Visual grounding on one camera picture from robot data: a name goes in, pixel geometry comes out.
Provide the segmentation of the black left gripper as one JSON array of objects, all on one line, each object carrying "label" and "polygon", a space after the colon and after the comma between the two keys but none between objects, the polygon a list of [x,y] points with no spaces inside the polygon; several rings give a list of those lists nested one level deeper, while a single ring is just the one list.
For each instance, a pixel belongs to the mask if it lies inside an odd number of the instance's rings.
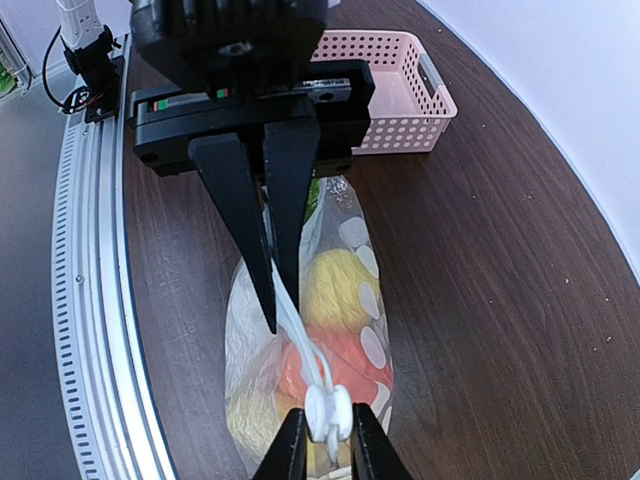
[{"label": "black left gripper", "polygon": [[[319,141],[321,165],[350,156],[371,124],[375,90],[365,61],[315,59],[328,11],[326,1],[136,1],[131,10],[137,54],[170,82],[132,93],[133,151],[159,176],[196,168],[245,261],[271,333],[271,252],[239,137],[255,151],[267,124],[272,253],[298,306],[299,245]],[[317,120],[287,120],[298,105]]]}]

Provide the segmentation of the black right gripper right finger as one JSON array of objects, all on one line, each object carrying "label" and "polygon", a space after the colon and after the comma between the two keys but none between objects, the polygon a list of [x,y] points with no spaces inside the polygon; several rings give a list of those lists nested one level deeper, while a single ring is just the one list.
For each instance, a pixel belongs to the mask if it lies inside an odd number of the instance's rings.
[{"label": "black right gripper right finger", "polygon": [[353,404],[351,475],[359,480],[412,480],[372,409]]}]

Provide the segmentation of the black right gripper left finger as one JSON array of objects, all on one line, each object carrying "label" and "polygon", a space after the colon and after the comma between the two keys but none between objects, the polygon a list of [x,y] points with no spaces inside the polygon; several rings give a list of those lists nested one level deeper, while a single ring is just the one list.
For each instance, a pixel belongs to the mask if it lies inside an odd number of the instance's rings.
[{"label": "black right gripper left finger", "polygon": [[308,427],[304,410],[291,409],[252,480],[304,480],[307,478]]}]

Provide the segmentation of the orange pumpkin with leaf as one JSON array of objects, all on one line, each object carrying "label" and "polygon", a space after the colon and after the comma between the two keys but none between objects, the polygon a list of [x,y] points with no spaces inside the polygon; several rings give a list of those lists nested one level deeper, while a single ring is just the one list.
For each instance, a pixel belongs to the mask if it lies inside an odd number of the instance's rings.
[{"label": "orange pumpkin with leaf", "polygon": [[[394,384],[387,330],[376,325],[357,332],[310,327],[308,334],[328,360],[333,381],[345,386],[354,402],[367,403],[380,414],[391,401]],[[301,406],[306,391],[300,355],[287,341],[282,349],[276,398],[288,407]]]}]

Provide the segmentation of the clear zip top bag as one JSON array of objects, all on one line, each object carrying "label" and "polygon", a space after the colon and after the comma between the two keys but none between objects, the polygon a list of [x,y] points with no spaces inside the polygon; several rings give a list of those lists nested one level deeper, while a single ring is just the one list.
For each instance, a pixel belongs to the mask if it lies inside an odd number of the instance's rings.
[{"label": "clear zip top bag", "polygon": [[[311,264],[317,255],[331,249],[354,253],[380,285],[380,271],[363,210],[354,188],[343,176],[326,177],[311,184],[299,246],[300,314],[289,328],[270,332],[246,264],[237,265],[225,322],[225,393],[241,388],[276,391],[282,349],[290,341],[301,358],[301,377],[307,385],[304,403],[312,396],[334,399],[339,391],[345,391],[351,399],[346,387],[333,381],[328,360],[308,334],[310,327],[319,327],[308,326],[302,318],[301,300]],[[376,325],[388,332],[381,287],[380,299],[374,304],[371,287],[363,283],[360,300],[370,316],[365,326]],[[392,398],[393,390],[391,401],[380,414],[372,410],[384,430],[389,428]]]}]

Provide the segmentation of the yellow pear with leaf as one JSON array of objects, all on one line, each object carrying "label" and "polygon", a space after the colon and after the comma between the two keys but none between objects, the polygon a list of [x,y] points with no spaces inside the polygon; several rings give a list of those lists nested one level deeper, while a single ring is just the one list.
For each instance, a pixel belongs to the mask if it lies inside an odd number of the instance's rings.
[{"label": "yellow pear with leaf", "polygon": [[360,300],[360,287],[368,284],[374,304],[380,299],[379,280],[347,249],[317,255],[309,269],[301,300],[302,318],[321,329],[359,331],[370,319]]}]

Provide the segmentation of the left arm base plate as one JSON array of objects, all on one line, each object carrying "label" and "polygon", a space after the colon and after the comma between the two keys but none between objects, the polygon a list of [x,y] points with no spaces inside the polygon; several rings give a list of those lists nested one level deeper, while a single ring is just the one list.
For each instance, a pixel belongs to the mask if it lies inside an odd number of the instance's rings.
[{"label": "left arm base plate", "polygon": [[116,80],[106,89],[105,93],[97,94],[88,102],[85,109],[84,122],[98,123],[118,115],[121,99],[121,87],[124,80],[125,59],[118,55],[111,60],[115,69]]}]

